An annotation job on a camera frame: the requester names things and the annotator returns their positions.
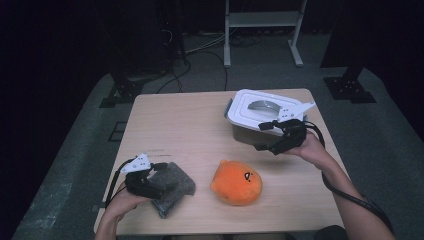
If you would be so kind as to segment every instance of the white container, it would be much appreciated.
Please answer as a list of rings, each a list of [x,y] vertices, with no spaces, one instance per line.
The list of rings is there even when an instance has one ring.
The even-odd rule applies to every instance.
[[[229,102],[226,118],[233,124],[233,137],[235,140],[254,145],[272,144],[280,140],[283,134],[279,128],[261,131],[259,124],[278,120],[278,110],[272,107],[259,107],[252,109],[249,106],[254,102],[266,101],[273,106],[294,106],[302,104],[299,100],[270,93],[243,89],[236,93]],[[303,121],[303,112],[292,118]]]

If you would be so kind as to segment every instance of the white shelf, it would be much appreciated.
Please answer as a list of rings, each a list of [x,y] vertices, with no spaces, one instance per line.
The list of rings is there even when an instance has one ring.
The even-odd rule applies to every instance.
[[[297,50],[296,43],[306,8],[307,0],[301,0],[299,11],[286,12],[241,12],[230,13],[230,0],[225,1],[225,41],[224,41],[224,66],[231,67],[230,56],[230,28],[234,27],[282,27],[294,26],[293,39],[289,40],[290,51],[297,67],[302,67],[303,62]]]
[[[229,27],[296,26],[298,11],[230,13]]]

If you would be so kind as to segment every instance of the forearm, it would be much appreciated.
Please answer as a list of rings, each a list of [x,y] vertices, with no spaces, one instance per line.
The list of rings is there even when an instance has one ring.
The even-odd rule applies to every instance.
[[[323,169],[323,173],[329,183],[342,192],[366,201],[341,169],[340,165],[335,160],[333,161],[331,167]],[[333,196],[350,240],[394,239],[394,236],[384,222],[372,212],[337,194],[333,193]]]
[[[95,240],[116,240],[118,219],[103,215],[97,228]]]

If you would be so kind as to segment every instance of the black cable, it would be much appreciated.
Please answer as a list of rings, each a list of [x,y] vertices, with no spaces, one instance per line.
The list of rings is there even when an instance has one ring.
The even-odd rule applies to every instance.
[[[255,40],[253,37],[246,37],[245,35],[235,35],[231,37],[230,45],[231,47],[235,48],[248,48],[262,42],[262,37],[257,37],[259,38],[259,40]]]
[[[317,134],[318,134],[318,138],[321,142],[321,144],[323,145],[323,147],[325,148],[325,142],[324,142],[324,137],[322,136],[321,131],[318,129],[318,127],[308,121],[304,121],[307,124],[310,124],[310,126],[306,125],[307,128],[311,128],[313,129]],[[383,223],[387,226],[387,228],[390,230],[390,232],[392,232],[394,234],[394,230],[393,230],[393,226],[390,222],[390,219],[387,217],[386,213],[384,213],[384,211],[377,206],[377,204],[375,204],[373,201],[371,201],[370,199],[366,198],[364,195],[362,195],[365,199],[367,199],[368,202],[363,201],[359,198],[356,198],[352,195],[349,195],[337,188],[335,188],[333,185],[331,185],[331,183],[328,181],[327,177],[324,175],[324,173],[321,172],[322,175],[322,181],[324,182],[324,185],[328,188],[328,190],[330,190],[331,192],[337,194],[338,196],[353,202],[365,209],[367,209],[368,211],[372,212],[374,215],[376,215],[378,218],[381,219],[381,221],[383,221]]]
[[[368,211],[372,212],[374,215],[376,215],[378,218],[381,219],[381,221],[383,221],[384,224],[386,224],[387,228],[389,228],[390,232],[392,232],[394,234],[393,231],[393,226],[389,220],[389,218],[387,217],[387,215],[384,213],[384,211],[378,207],[374,202],[372,202],[371,200],[368,200],[368,202],[365,202],[359,198],[356,198],[352,195],[349,195],[345,192],[340,191],[339,189],[333,187],[331,185],[331,183],[328,181],[327,177],[325,177],[324,173],[322,173],[322,180],[324,182],[324,185],[333,193],[337,194],[338,196],[349,200],[365,209],[367,209]]]
[[[187,57],[188,57],[188,56],[190,56],[190,55],[193,55],[193,54],[199,54],[199,53],[212,54],[212,55],[214,55],[215,57],[217,57],[217,58],[219,59],[219,61],[220,61],[220,63],[221,63],[221,66],[222,66],[222,68],[224,69],[224,72],[225,72],[224,91],[227,91],[227,85],[228,85],[228,71],[227,71],[227,69],[226,69],[226,68],[225,68],[225,66],[224,66],[224,61],[222,60],[222,58],[221,58],[218,54],[213,53],[213,52],[209,52],[209,51],[196,51],[196,52],[192,52],[192,53],[187,54]]]
[[[113,197],[110,199],[110,202],[112,202],[112,200],[116,197],[116,195],[118,195],[118,193],[122,192],[124,189],[126,189],[127,186],[124,186],[123,188],[119,189],[114,195]]]
[[[179,77],[174,73],[174,71],[172,71],[172,75],[176,78],[177,84],[178,84],[178,92],[182,93],[183,92],[183,84],[181,83]]]
[[[96,3],[94,2],[94,0],[91,0],[91,4],[92,4],[92,7],[94,8],[94,12],[95,12],[95,15],[96,15],[96,18],[97,18],[97,20],[98,20],[98,23],[99,23],[99,25],[100,25],[100,27],[101,27],[101,29],[102,29],[102,31],[103,31],[103,33],[105,34],[105,36],[106,36],[106,38],[107,38],[107,40],[108,40],[108,42],[112,45],[112,47],[116,50],[116,52],[119,54],[119,56],[121,56],[122,57],[122,59],[133,69],[133,70],[135,70],[137,73],[139,73],[139,74],[144,74],[145,72],[142,72],[141,70],[146,70],[146,71],[149,71],[149,69],[139,69],[138,67],[137,67],[137,65],[133,62],[133,61],[131,61],[129,58],[128,58],[128,56],[116,45],[116,43],[115,43],[115,41],[112,39],[112,36],[110,35],[110,33],[109,33],[109,31],[106,29],[106,26],[105,26],[105,24],[103,23],[103,20],[102,20],[102,17],[101,17],[101,14],[100,14],[100,12],[99,12],[99,9],[97,8],[97,5],[96,5]],[[161,72],[161,73],[159,73],[159,74],[157,74],[157,75],[155,75],[155,76],[153,76],[153,77],[149,77],[149,78],[143,78],[143,79],[141,79],[141,80],[136,80],[136,81],[130,81],[131,83],[135,83],[135,84],[137,84],[137,83],[145,83],[145,82],[149,82],[149,81],[153,81],[153,80],[157,80],[157,79],[160,79],[160,78],[162,78],[162,77],[164,77],[166,74],[167,74],[167,72],[168,71],[164,71],[164,72]]]
[[[124,163],[123,163],[123,164],[122,164],[122,165],[118,168],[118,170],[116,170],[116,171],[115,171],[115,174],[113,175],[113,178],[112,178],[112,182],[110,183],[109,191],[108,191],[107,196],[106,196],[105,208],[107,208],[107,206],[109,206],[109,204],[110,204],[110,202],[112,201],[113,197],[115,197],[115,195],[119,193],[119,192],[117,192],[117,193],[116,193],[116,194],[112,197],[113,189],[115,188],[116,181],[118,181],[118,177],[119,177],[119,173],[121,172],[121,169],[122,169],[125,165],[127,165],[127,163],[131,162],[132,160],[134,160],[134,159],[130,159],[130,160],[125,161],[125,162],[124,162]]]
[[[203,34],[203,33],[194,33],[193,36],[197,37],[203,37],[203,38],[210,38],[210,39],[216,39],[217,37],[222,37],[223,33],[216,32],[216,33],[210,33],[210,34]]]
[[[176,76],[176,77],[174,77],[173,79],[171,79],[171,80],[169,80],[169,81],[167,81],[166,83],[164,83],[157,91],[156,91],[156,94],[158,94],[164,87],[166,87],[166,85],[168,85],[169,83],[171,83],[171,82],[173,82],[173,81],[179,81],[179,78],[180,77],[182,77],[182,76],[184,76],[186,73],[188,73],[189,71],[190,71],[190,69],[191,69],[191,63],[188,61],[188,60],[186,60],[186,62],[187,62],[187,64],[188,64],[188,67],[187,67],[187,69],[181,74],[181,75],[179,75],[179,76]]]

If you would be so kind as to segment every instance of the wire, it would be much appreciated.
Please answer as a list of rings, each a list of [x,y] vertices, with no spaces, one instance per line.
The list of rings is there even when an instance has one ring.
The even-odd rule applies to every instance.
[[[193,54],[199,54],[199,53],[212,54],[212,55],[214,55],[215,57],[217,57],[219,59],[219,61],[221,62],[221,66],[222,66],[222,68],[224,69],[224,72],[225,72],[224,91],[227,91],[228,71],[227,71],[227,68],[225,68],[225,66],[224,66],[224,61],[221,59],[221,57],[218,54],[213,53],[213,52],[209,52],[209,51],[201,51],[201,52],[198,51],[198,52],[194,52],[194,53],[188,54],[187,56],[190,56],[190,55],[193,55]]]
[[[162,29],[162,32],[165,32],[165,33],[168,33],[169,34],[169,40],[168,40],[168,42],[167,43],[163,43],[163,45],[168,46],[168,44],[170,44],[172,42],[172,39],[173,39],[172,32],[169,31],[169,30],[165,30],[165,29]]]
[[[180,91],[182,91],[182,84],[181,84],[181,82],[180,82],[180,80],[179,80],[179,78],[180,77],[182,77],[182,76],[184,76],[186,73],[188,73],[189,71],[190,71],[190,69],[191,69],[191,63],[188,61],[188,60],[186,60],[186,62],[187,62],[187,64],[188,64],[188,68],[181,74],[181,75],[179,75],[179,76],[176,76],[174,73],[174,78],[173,79],[171,79],[171,80],[169,80],[169,81],[167,81],[166,83],[164,83],[157,91],[156,91],[156,94],[158,94],[164,87],[166,87],[166,85],[168,85],[169,83],[171,83],[171,82],[173,82],[173,81],[177,81],[177,82],[179,82],[178,83],[178,86],[179,86],[179,88],[180,88]]]
[[[371,213],[376,215],[378,218],[380,218],[380,220],[387,226],[387,228],[390,230],[390,232],[392,232],[394,234],[393,226],[392,226],[392,223],[390,222],[390,219],[387,217],[386,213],[380,207],[378,207],[373,201],[364,197],[368,201],[368,202],[366,202],[366,201],[358,199],[354,196],[351,196],[351,195],[349,195],[345,192],[342,192],[339,189],[333,187],[333,185],[331,185],[331,183],[325,177],[324,173],[322,173],[321,175],[322,175],[322,181],[324,182],[324,185],[331,192],[333,192],[333,193],[337,194],[338,196],[340,196],[340,197],[342,197],[346,200],[349,200],[349,201],[365,208],[366,210],[370,211]]]
[[[255,0],[253,0],[251,3],[250,3],[250,6],[249,6],[249,10],[248,11],[251,11],[252,10],[252,7],[253,7],[253,3],[255,2]],[[246,6],[246,3],[247,3],[247,0],[245,0],[244,2],[243,2],[243,6],[242,6],[242,8],[241,8],[241,10],[240,10],[240,12],[244,12],[244,8],[245,8],[245,6]],[[238,28],[234,28],[233,30],[231,30],[230,31],[230,37],[233,35],[233,33],[234,32],[236,32],[237,31],[237,29]],[[217,44],[219,44],[219,43],[221,43],[224,39],[225,39],[225,34],[224,33],[220,33],[220,35],[221,36],[219,36],[217,39],[215,39],[215,40],[213,40],[213,41],[211,41],[211,42],[209,42],[209,43],[206,43],[206,44],[204,44],[204,45],[202,45],[202,46],[200,46],[200,47],[197,47],[197,48],[194,48],[194,49],[191,49],[191,50],[187,50],[187,51],[185,51],[185,53],[186,54],[190,54],[190,53],[193,53],[193,52],[196,52],[196,51],[200,51],[200,50],[203,50],[203,49],[206,49],[206,48],[209,48],[209,47],[212,47],[212,46],[214,46],[214,45],[217,45]]]
[[[121,189],[119,189],[114,195],[113,195],[113,197],[110,199],[110,202],[112,202],[113,201],[113,199],[116,197],[116,195],[118,195],[120,192],[122,192],[124,189],[126,189],[127,188],[127,186],[124,186],[123,188],[121,188]]]
[[[113,175],[113,179],[112,179],[112,182],[110,183],[110,186],[109,186],[109,191],[108,191],[108,193],[107,193],[107,196],[106,196],[106,202],[105,202],[105,208],[107,208],[108,206],[109,206],[109,204],[110,204],[110,202],[112,201],[112,199],[113,199],[113,197],[115,197],[115,195],[117,194],[117,193],[115,193],[115,195],[113,195],[113,197],[112,197],[112,194],[113,194],[113,190],[114,190],[114,188],[115,188],[115,185],[116,185],[116,181],[118,181],[118,177],[119,177],[119,173],[120,173],[120,171],[121,171],[121,169],[127,164],[127,163],[129,163],[129,162],[131,162],[133,159],[129,159],[129,160],[127,160],[127,161],[125,161],[119,168],[118,168],[118,170],[116,170],[115,171],[115,174]]]
[[[232,47],[236,47],[236,48],[251,47],[253,45],[256,45],[262,42],[262,37],[260,35],[258,35],[257,37],[259,38],[259,40],[255,40],[252,37],[246,37],[245,35],[243,36],[235,35],[231,37],[230,44]]]
[[[132,62],[127,55],[116,45],[115,41],[112,39],[112,36],[110,35],[109,31],[106,29],[106,26],[103,23],[103,19],[101,17],[101,14],[96,6],[96,3],[94,2],[94,0],[91,0],[91,4],[94,8],[94,12],[96,14],[96,18],[98,20],[99,25],[101,26],[107,40],[109,41],[109,43],[113,46],[113,48],[118,52],[118,54],[124,59],[124,61],[130,65],[134,70],[136,70],[139,73],[142,73],[136,66],[136,64],[134,64],[134,62]]]

